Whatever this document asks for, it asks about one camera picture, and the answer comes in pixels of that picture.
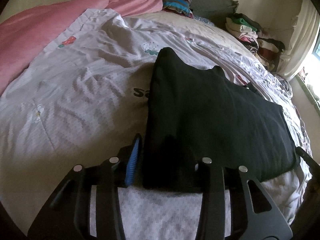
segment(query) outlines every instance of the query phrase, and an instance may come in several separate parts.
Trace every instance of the white bedsheet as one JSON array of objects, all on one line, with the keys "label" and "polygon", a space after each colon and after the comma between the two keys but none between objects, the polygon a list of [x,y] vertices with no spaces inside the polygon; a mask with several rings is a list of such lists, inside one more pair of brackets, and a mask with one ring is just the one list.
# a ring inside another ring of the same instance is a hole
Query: white bedsheet
[{"label": "white bedsheet", "polygon": [[[234,83],[242,84],[239,76],[252,82],[267,100],[283,107],[295,144],[311,154],[304,124],[279,81],[239,42],[195,20],[190,24],[198,30],[188,30],[188,24],[184,29],[177,27],[179,23],[161,24],[165,22],[161,15],[145,16],[158,21],[154,22],[122,19],[111,9],[88,9],[3,93],[0,201],[25,234],[74,165],[99,165],[129,145],[137,132],[144,135],[145,94],[156,54],[163,47],[172,47],[188,65],[199,69],[219,65]],[[70,36],[77,40],[58,48]],[[293,171],[263,183],[289,223],[309,178],[301,161]],[[127,239],[195,238],[200,194],[130,187],[119,190],[119,199]]]}]

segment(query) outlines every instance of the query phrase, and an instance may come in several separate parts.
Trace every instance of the pile of clothes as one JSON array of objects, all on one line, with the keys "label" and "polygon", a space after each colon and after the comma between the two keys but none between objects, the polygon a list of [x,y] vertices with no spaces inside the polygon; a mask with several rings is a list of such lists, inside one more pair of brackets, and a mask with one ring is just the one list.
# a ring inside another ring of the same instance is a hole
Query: pile of clothes
[{"label": "pile of clothes", "polygon": [[226,18],[227,31],[237,38],[270,72],[275,72],[285,46],[271,39],[261,25],[242,13]]},{"label": "pile of clothes", "polygon": [[260,63],[270,72],[275,72],[281,53],[285,50],[285,46],[281,41],[275,39],[264,38],[263,32],[258,33],[258,53],[255,57],[260,61]]},{"label": "pile of clothes", "polygon": [[214,26],[214,23],[208,20],[207,18],[193,15],[192,9],[190,9],[191,1],[192,0],[162,0],[162,10],[165,12],[171,12],[180,16],[195,19]]},{"label": "pile of clothes", "polygon": [[244,14],[234,14],[226,20],[227,31],[236,37],[252,54],[257,54],[259,49],[257,31],[262,29],[261,26]]}]

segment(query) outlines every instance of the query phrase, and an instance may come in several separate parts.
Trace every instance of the pink blanket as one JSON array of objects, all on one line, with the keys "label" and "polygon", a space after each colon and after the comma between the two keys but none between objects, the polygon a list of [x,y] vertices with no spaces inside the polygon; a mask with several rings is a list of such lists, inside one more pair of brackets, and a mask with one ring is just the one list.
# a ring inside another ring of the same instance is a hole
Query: pink blanket
[{"label": "pink blanket", "polygon": [[161,11],[162,0],[72,0],[34,7],[10,17],[0,24],[0,95],[88,8],[111,8],[122,16],[134,16]]}]

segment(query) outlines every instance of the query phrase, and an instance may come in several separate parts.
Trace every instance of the black metal frame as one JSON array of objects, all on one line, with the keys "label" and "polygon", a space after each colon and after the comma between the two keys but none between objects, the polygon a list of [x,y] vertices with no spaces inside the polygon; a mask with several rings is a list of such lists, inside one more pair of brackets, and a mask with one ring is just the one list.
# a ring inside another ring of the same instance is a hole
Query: black metal frame
[{"label": "black metal frame", "polygon": [[[28,239],[125,240],[118,187],[126,187],[126,165],[134,142],[120,149],[116,162],[76,165],[60,182],[32,223]],[[258,180],[241,166],[227,169],[199,160],[196,188],[203,192],[196,240],[225,239],[225,188],[230,192],[232,228],[228,240],[289,240],[292,231]],[[90,235],[90,193],[96,185],[96,233]]]}]

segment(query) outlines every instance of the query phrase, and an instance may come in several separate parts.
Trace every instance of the curtain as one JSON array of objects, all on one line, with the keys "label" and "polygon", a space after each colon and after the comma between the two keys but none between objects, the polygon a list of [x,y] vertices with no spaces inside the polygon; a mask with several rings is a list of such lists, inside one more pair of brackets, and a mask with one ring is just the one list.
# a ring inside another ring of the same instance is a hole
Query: curtain
[{"label": "curtain", "polygon": [[277,73],[290,81],[303,67],[302,62],[313,49],[318,36],[320,16],[311,0],[302,0],[297,25],[289,47],[280,56]]}]

